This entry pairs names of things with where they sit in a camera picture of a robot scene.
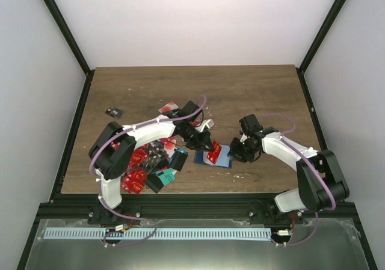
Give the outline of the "blue leather card holder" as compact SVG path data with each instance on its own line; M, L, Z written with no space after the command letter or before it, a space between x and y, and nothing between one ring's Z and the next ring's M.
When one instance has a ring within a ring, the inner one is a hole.
M197 151L194 157L194 163L220 168L232 168L232 157L229 156L230 148L222 147L217 158L210 159L209 152Z

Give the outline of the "red card carried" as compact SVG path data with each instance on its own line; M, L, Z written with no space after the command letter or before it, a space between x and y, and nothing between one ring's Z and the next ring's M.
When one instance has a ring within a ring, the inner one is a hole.
M219 155L220 155L220 152L222 150L222 146L216 142L216 141L213 141L213 146L214 146L214 151L213 152L208 152L207 155L206 155L206 159L208 162L212 163L212 164L216 164L218 158L219 158Z

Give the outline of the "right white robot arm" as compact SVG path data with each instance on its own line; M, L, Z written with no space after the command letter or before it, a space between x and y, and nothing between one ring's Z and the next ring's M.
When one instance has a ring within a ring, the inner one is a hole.
M297 174L296 189L275 196L267 208L271 222L280 224L295 210L335 210L350 196L350 189L336 155L331 150L318 151L285 137L273 127L263 127L254 114L240 119L241 137L230 144L229 156L252 163L262 154L271 155Z

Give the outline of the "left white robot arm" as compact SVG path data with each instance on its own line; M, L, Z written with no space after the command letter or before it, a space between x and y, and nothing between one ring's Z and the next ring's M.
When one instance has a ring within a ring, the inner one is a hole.
M121 189L140 194L148 187L157 193L175 179L188 154L167 149L168 139L179 136L190 150L210 151L213 126L213 120L203 118L203 106L192 101L142 123L108 123L88 153L89 170L96 176L98 199L104 206L102 218L109 224L122 219Z

